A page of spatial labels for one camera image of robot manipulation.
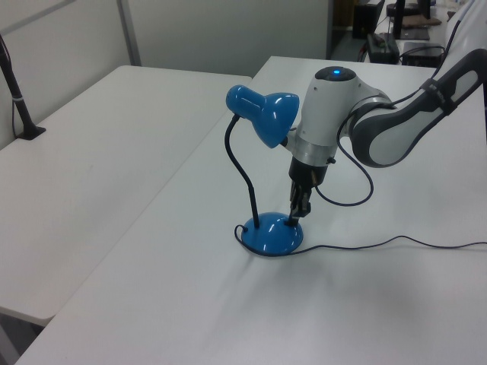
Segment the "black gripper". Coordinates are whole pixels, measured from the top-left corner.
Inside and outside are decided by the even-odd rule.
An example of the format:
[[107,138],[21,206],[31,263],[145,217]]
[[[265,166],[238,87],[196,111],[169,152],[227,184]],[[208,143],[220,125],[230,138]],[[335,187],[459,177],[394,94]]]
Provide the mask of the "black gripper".
[[288,171],[291,178],[289,225],[297,225],[300,217],[306,217],[311,212],[311,189],[323,183],[327,170],[328,166],[315,167],[295,157],[291,159]]

